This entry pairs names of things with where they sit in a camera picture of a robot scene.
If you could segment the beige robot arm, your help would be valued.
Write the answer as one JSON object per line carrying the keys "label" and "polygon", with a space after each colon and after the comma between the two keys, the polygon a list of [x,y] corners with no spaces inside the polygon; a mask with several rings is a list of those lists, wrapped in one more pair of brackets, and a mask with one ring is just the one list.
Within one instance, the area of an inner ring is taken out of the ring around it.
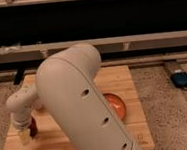
{"label": "beige robot arm", "polygon": [[143,150],[96,87],[100,64],[99,51],[87,43],[46,58],[34,85],[6,101],[14,127],[29,127],[30,106],[38,98],[77,150]]}

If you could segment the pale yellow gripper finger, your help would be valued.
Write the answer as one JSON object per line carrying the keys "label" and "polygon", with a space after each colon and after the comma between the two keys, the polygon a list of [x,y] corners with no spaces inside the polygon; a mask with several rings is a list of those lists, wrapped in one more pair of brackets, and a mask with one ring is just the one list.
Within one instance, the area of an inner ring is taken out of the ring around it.
{"label": "pale yellow gripper finger", "polygon": [[19,140],[21,141],[21,144],[23,145],[28,145],[30,140],[31,140],[31,136],[30,136],[30,129],[20,129],[18,131],[18,136],[19,136]]}

